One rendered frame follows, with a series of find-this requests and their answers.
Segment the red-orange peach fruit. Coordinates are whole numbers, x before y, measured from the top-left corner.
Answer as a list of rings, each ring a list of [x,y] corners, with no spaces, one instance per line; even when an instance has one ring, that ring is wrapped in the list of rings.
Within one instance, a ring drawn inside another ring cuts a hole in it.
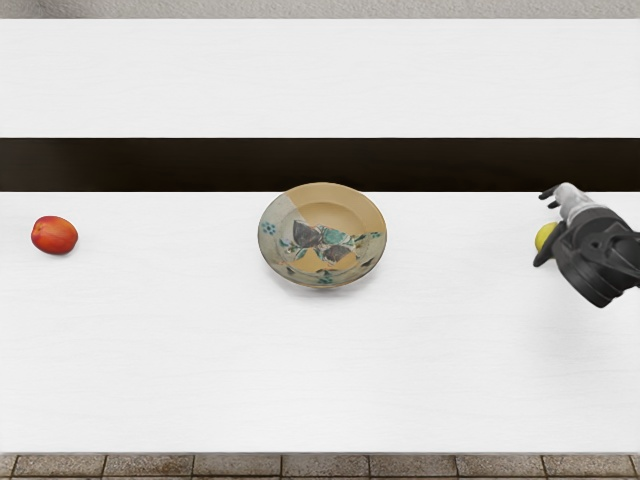
[[[58,216],[43,216],[34,223],[31,232],[33,245],[42,252],[52,255],[70,253],[79,239],[74,225]]]

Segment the yellow-green round fruit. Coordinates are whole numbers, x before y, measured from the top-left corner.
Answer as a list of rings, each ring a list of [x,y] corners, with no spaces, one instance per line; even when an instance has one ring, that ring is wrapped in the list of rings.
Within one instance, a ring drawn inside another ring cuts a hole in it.
[[[534,238],[534,245],[538,252],[542,250],[544,243],[557,227],[557,225],[557,222],[549,222],[539,228]]]

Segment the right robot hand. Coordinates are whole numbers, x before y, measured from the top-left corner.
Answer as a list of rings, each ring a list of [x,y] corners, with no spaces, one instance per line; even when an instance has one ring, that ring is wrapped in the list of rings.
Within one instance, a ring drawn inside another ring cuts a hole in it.
[[[559,207],[561,221],[557,222],[557,227],[544,243],[542,250],[540,252],[537,251],[533,260],[534,267],[541,266],[553,256],[553,243],[571,226],[579,214],[589,209],[602,207],[602,204],[595,202],[585,192],[568,182],[544,190],[539,194],[538,199],[546,200],[549,197],[553,197],[554,200],[548,205],[548,208],[554,209]]]

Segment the tan patterned ceramic plate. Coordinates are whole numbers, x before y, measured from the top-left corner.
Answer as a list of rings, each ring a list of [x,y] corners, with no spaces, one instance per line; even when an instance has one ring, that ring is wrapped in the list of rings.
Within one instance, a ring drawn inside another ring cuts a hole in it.
[[[387,244],[378,207],[341,184],[315,182],[276,197],[257,232],[266,263],[283,278],[310,288],[335,288],[368,274]]]

